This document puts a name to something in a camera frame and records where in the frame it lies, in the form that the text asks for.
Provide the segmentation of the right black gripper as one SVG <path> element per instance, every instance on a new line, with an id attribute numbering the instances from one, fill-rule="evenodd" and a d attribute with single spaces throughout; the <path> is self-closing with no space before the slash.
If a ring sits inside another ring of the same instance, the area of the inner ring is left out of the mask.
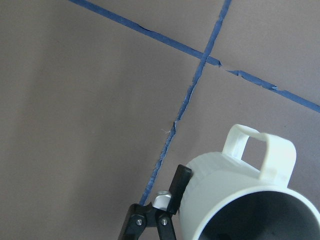
<path id="1" fill-rule="evenodd" d="M 134 203 L 128 208 L 119 240 L 138 240 L 146 228 L 157 228 L 160 240 L 175 240 L 172 215 L 180 208 L 185 189 L 192 177 L 192 170 L 182 164 L 177 166 L 169 191 L 159 191 L 147 205 Z"/>

